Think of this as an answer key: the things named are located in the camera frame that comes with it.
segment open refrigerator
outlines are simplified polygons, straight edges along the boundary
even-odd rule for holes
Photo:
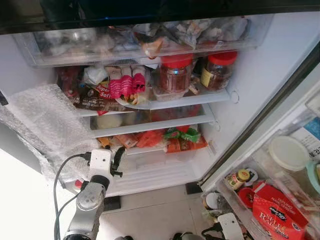
[[[316,97],[320,91],[319,59],[312,60],[313,70],[308,75],[295,75],[301,69],[311,68],[306,61],[319,50],[320,12],[263,14],[247,18],[250,26],[239,40],[203,43],[195,47],[164,44],[152,59],[136,44],[121,43],[111,50],[98,46],[97,50],[73,39],[48,48],[39,44],[45,32],[1,35],[0,120],[15,130],[39,158],[42,172],[48,179],[52,179],[59,165],[70,155],[98,148],[95,138],[198,124],[207,147],[170,154],[161,148],[131,148],[119,166],[123,177],[114,178],[106,196],[199,182],[205,192],[218,190],[225,197],[254,239],[269,239],[251,210],[225,182],[229,173],[250,167],[257,169],[265,179],[271,179],[295,204],[299,201],[293,191],[299,189],[306,195],[312,211],[301,204],[297,206],[309,222],[313,239],[319,239],[319,203],[301,182],[272,160],[267,144],[271,138],[289,135],[303,127],[302,123],[316,117],[317,109],[320,109]],[[121,29],[122,37],[126,36],[126,31]],[[76,29],[58,30],[53,39],[78,33]],[[143,106],[151,111],[172,109],[177,112],[179,108],[197,106],[199,111],[192,116],[164,117],[159,121],[95,129],[95,118],[99,118],[97,112],[76,109],[56,84],[54,67],[59,66],[146,65],[153,68],[168,54],[193,53],[203,57],[231,50],[237,50],[238,56],[225,89],[168,101],[153,99]],[[119,114],[130,113],[108,112],[107,116]],[[67,183],[79,177],[86,179],[88,169],[85,162],[75,160],[62,172],[61,180]]]

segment spice jar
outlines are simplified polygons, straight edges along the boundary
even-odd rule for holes
[[[224,89],[232,75],[236,51],[209,55],[201,74],[201,83],[209,90]]]
[[[239,189],[245,181],[250,178],[250,172],[245,169],[240,169],[238,172],[233,172],[225,177],[226,183],[232,190]]]
[[[192,54],[163,56],[159,87],[170,93],[186,91],[190,85]]]

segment white tile floor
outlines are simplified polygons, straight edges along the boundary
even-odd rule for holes
[[[200,235],[210,227],[202,211],[200,194],[187,195],[184,185],[122,196],[121,209],[102,214],[97,240],[126,235],[169,240],[176,232]]]

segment electrical cord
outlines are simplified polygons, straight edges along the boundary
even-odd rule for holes
[[[55,222],[54,222],[54,240],[58,240],[60,239],[60,235],[58,236],[58,224],[59,224],[59,217],[62,213],[62,210],[70,203],[72,202],[74,199],[76,199],[79,195],[79,193],[77,193],[74,197],[72,197],[70,200],[68,200],[59,210],[57,216],[55,217]]]
[[[68,157],[60,166],[59,170],[57,171],[56,175],[55,175],[55,179],[54,179],[54,183],[53,183],[53,201],[54,201],[54,210],[55,210],[55,217],[57,219],[57,223],[56,223],[56,227],[54,228],[54,236],[57,236],[57,240],[60,240],[60,224],[59,224],[59,217],[58,217],[58,201],[57,201],[57,183],[58,183],[58,179],[59,179],[59,175],[62,171],[62,169],[64,168],[64,166],[67,164],[67,162],[69,162],[71,159],[73,158],[84,158],[87,161],[90,161],[91,158],[91,152],[86,152],[86,153],[81,153],[81,154],[75,154],[72,155],[70,157]]]

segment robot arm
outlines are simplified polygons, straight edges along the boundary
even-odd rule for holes
[[[104,211],[104,199],[116,172],[124,149],[120,148],[112,160],[112,151],[95,149],[91,152],[90,182],[76,198],[76,211],[63,240],[95,240],[99,231],[99,217]]]

